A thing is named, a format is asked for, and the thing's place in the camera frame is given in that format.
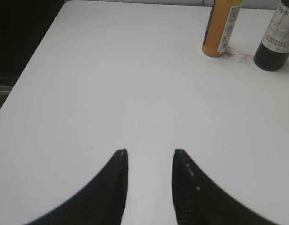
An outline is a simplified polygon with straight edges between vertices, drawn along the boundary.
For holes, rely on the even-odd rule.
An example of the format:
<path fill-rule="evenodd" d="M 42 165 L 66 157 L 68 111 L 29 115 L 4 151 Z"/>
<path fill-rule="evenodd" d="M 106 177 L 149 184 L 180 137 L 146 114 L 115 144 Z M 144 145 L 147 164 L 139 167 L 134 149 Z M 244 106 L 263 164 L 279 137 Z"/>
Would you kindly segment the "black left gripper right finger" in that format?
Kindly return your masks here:
<path fill-rule="evenodd" d="M 171 189 L 179 225 L 271 225 L 216 185 L 185 150 L 173 156 Z"/>

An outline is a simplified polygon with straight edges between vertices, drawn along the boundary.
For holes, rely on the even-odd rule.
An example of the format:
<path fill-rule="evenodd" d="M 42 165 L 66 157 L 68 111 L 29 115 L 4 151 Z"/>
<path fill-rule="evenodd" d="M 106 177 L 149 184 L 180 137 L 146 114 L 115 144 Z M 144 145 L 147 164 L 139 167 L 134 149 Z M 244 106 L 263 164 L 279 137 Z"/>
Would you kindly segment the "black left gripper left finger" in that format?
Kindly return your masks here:
<path fill-rule="evenodd" d="M 128 153 L 117 150 L 100 172 L 66 202 L 32 225 L 119 225 L 126 207 Z"/>

